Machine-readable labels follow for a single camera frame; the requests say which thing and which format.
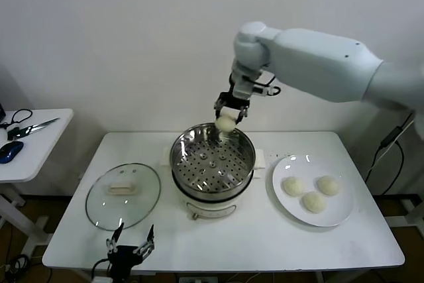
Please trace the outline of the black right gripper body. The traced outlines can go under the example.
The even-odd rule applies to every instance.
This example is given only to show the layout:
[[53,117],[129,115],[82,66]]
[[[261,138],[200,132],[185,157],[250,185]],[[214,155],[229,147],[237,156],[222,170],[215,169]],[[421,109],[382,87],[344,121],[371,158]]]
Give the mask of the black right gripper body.
[[250,106],[250,97],[252,96],[252,85],[249,82],[234,81],[232,76],[229,76],[229,90],[219,94],[215,109],[227,107],[230,109],[244,109]]

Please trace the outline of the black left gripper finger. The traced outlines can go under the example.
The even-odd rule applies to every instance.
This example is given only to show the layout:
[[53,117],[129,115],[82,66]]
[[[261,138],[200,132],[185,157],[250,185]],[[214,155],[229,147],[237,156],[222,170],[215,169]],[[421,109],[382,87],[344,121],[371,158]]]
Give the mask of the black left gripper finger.
[[152,225],[145,242],[134,250],[134,254],[142,258],[147,258],[150,256],[154,248],[154,226]]
[[120,223],[119,227],[113,232],[112,237],[106,240],[106,246],[109,251],[117,250],[117,241],[122,233],[124,223]]

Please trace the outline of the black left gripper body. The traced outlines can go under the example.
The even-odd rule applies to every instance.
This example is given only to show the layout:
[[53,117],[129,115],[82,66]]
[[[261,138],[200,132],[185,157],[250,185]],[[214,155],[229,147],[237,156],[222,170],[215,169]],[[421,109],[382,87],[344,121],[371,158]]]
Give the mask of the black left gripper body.
[[108,254],[109,275],[113,282],[126,282],[133,267],[141,263],[141,256],[135,250],[135,246],[118,246],[117,252]]

